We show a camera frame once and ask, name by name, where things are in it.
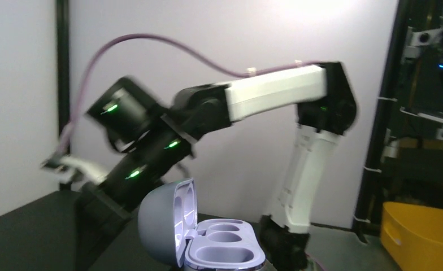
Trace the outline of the lavender earbud charging case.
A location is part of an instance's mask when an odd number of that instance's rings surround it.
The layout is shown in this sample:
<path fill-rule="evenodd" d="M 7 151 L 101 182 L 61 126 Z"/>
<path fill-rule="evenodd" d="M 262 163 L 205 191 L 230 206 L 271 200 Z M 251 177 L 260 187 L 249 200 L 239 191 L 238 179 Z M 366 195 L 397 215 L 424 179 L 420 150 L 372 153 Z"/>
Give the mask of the lavender earbud charging case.
<path fill-rule="evenodd" d="M 246 221 L 199 221 L 194 179 L 171 182 L 144 197 L 140 241 L 156 261 L 182 270 L 263 270 L 266 255 Z"/>

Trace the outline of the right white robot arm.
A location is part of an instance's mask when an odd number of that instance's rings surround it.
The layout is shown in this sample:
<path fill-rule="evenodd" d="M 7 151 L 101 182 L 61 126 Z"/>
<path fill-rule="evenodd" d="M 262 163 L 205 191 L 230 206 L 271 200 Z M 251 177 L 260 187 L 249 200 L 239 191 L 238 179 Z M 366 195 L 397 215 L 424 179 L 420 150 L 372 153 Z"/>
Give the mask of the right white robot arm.
<path fill-rule="evenodd" d="M 205 175 L 163 177 L 210 134 L 250 117 L 295 106 L 293 143 L 269 121 L 252 139 L 221 139 L 204 152 Z M 117 80 L 87 114 L 125 145 L 123 158 L 76 201 L 75 269 L 88 270 L 133 219 L 148 254 L 184 270 L 305 270 L 318 184 L 357 102 L 341 62 L 318 62 L 180 90 L 165 107 L 130 77 Z M 270 162 L 289 158 L 269 194 L 242 175 L 273 177 Z"/>

